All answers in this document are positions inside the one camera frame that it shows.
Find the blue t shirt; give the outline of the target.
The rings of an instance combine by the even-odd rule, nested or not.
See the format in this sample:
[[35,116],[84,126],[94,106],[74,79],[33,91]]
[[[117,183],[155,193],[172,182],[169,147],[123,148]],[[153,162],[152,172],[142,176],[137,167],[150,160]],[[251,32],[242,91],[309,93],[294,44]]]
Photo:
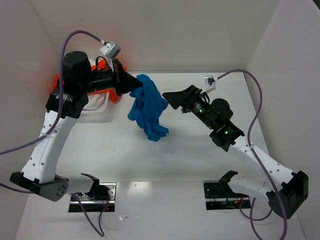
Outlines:
[[139,74],[136,78],[142,87],[129,93],[134,101],[127,118],[143,129],[148,140],[157,142],[169,134],[169,129],[160,125],[160,116],[169,104],[149,76]]

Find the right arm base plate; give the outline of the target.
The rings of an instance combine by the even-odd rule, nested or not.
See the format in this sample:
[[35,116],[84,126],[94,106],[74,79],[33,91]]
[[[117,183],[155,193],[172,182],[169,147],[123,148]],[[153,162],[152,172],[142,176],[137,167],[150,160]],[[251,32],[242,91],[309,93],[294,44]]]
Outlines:
[[250,209],[251,201],[248,195],[228,191],[225,193],[219,181],[203,182],[206,210],[236,210]]

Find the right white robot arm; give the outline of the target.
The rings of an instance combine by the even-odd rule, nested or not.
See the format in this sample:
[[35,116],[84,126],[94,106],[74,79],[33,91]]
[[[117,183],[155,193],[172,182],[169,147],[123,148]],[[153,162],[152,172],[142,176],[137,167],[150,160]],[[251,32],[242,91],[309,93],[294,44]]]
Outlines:
[[243,193],[266,201],[274,213],[287,219],[308,198],[308,175],[301,170],[294,172],[249,143],[244,132],[231,122],[233,111],[225,99],[216,98],[209,102],[208,95],[194,85],[182,91],[165,92],[162,96],[173,109],[191,112],[204,123],[212,131],[209,136],[217,147],[273,181],[250,180],[230,170],[219,179],[225,192]]

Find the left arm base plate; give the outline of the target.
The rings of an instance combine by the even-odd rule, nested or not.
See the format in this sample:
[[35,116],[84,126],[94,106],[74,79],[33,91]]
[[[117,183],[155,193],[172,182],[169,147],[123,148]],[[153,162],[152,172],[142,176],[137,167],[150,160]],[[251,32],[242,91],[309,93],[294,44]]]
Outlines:
[[76,193],[75,195],[88,213],[98,213],[104,207],[107,207],[107,212],[114,212],[116,190],[116,182],[101,182],[97,189],[97,193],[94,193],[94,195],[88,195],[83,192]]

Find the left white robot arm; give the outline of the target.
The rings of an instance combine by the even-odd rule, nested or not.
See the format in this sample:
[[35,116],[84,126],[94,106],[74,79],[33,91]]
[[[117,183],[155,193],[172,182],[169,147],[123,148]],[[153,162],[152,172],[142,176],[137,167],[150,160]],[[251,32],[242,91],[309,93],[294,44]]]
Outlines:
[[49,95],[41,140],[35,144],[22,170],[11,174],[11,183],[53,202],[66,194],[85,194],[94,199],[106,191],[99,179],[90,174],[62,177],[56,174],[56,168],[68,135],[89,102],[88,94],[114,89],[116,95],[121,96],[143,86],[117,59],[112,60],[111,65],[109,70],[92,69],[85,52],[65,55],[63,83]]

